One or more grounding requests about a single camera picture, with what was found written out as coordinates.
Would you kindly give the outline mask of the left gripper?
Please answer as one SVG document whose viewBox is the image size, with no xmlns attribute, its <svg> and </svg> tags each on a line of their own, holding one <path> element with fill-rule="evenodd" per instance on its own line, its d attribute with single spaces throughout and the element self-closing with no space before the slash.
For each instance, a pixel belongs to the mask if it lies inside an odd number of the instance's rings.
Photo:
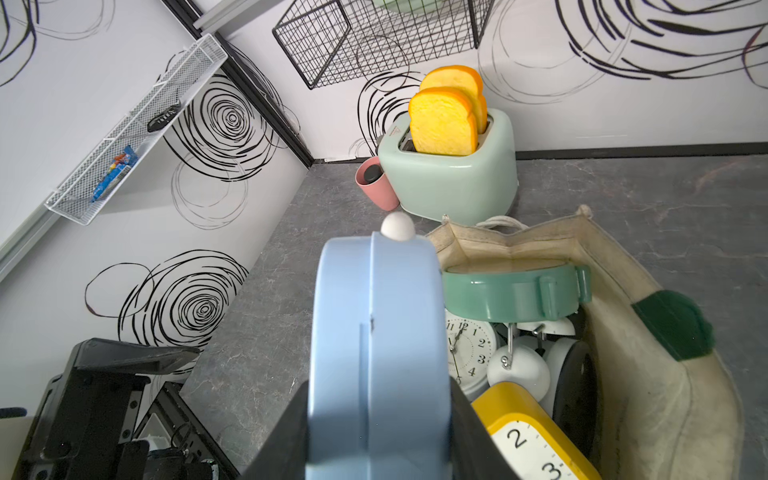
<svg viewBox="0 0 768 480">
<path fill-rule="evenodd" d="M 77 344 L 28 419 L 11 457 L 12 478 L 239 478 L 179 385 L 164 385 L 147 412 L 140 411 L 151 376 L 170 374 L 199 353 L 101 338 Z"/>
</svg>

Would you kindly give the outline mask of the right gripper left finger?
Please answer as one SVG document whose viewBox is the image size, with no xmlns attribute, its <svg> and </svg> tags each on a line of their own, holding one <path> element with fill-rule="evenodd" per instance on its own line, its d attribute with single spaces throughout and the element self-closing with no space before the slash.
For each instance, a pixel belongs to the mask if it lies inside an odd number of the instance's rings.
<svg viewBox="0 0 768 480">
<path fill-rule="evenodd" d="M 242 480 L 304 480 L 308 458 L 309 382 L 303 382 L 283 411 L 277 424 Z"/>
</svg>

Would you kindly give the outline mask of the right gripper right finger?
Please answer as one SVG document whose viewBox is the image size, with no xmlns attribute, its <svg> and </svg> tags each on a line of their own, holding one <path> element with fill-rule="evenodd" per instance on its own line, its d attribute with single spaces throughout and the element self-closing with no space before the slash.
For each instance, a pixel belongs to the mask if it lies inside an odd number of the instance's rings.
<svg viewBox="0 0 768 480">
<path fill-rule="evenodd" d="M 449 460 L 451 479 L 517 480 L 518 475 L 486 431 L 457 381 L 450 379 L 451 420 Z"/>
</svg>

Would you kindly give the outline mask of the yellow rectangular clock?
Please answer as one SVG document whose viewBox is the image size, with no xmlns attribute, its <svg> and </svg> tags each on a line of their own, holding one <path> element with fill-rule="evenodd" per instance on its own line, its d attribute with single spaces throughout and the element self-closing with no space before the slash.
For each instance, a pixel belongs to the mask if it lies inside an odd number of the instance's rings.
<svg viewBox="0 0 768 480">
<path fill-rule="evenodd" d="M 498 383 L 475 399 L 472 407 L 518 478 L 601 477 L 524 387 Z"/>
</svg>

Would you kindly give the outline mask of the silver twin bell clock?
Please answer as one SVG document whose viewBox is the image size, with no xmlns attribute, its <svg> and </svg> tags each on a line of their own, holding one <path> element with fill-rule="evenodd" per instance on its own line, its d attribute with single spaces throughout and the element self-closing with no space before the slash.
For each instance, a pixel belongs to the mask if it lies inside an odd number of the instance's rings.
<svg viewBox="0 0 768 480">
<path fill-rule="evenodd" d="M 445 317 L 449 374 L 474 401 L 489 388 L 488 367 L 499 347 L 496 331 L 489 322 L 469 320 L 448 310 Z"/>
</svg>

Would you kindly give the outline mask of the white twin bell clock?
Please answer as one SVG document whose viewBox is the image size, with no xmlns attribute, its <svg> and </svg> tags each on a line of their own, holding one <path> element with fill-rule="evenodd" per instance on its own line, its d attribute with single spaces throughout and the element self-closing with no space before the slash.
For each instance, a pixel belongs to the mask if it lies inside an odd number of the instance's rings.
<svg viewBox="0 0 768 480">
<path fill-rule="evenodd" d="M 575 336 L 546 338 L 542 324 L 518 335 L 490 359 L 490 386 L 523 387 L 586 457 L 597 427 L 598 382 L 589 345 Z"/>
</svg>

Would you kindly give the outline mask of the light blue clock back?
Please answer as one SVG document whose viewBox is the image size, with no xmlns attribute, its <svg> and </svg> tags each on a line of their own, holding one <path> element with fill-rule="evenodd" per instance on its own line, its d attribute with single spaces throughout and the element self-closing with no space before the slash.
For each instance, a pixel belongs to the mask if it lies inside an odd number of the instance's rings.
<svg viewBox="0 0 768 480">
<path fill-rule="evenodd" d="M 329 240 L 318 265 L 310 479 L 446 479 L 450 376 L 440 265 L 403 212 Z"/>
</svg>

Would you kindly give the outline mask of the green round pastel clock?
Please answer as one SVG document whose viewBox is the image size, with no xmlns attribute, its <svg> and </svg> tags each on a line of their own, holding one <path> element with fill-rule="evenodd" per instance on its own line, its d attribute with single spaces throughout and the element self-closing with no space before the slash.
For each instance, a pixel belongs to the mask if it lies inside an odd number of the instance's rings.
<svg viewBox="0 0 768 480">
<path fill-rule="evenodd" d="M 592 300 L 591 270 L 558 260 L 513 262 L 498 271 L 455 267 L 442 273 L 445 308 L 493 323 L 555 321 Z"/>
</svg>

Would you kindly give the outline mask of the cream canvas tote bag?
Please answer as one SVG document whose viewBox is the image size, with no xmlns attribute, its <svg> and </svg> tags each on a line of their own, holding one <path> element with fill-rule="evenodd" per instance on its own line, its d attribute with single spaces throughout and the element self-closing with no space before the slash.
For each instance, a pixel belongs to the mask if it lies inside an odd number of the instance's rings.
<svg viewBox="0 0 768 480">
<path fill-rule="evenodd" d="M 714 330 L 688 297 L 664 289 L 589 207 L 524 227 L 443 220 L 429 234 L 444 267 L 470 260 L 567 260 L 591 270 L 587 343 L 599 384 L 596 450 L 605 479 L 735 479 L 744 420 Z"/>
</svg>

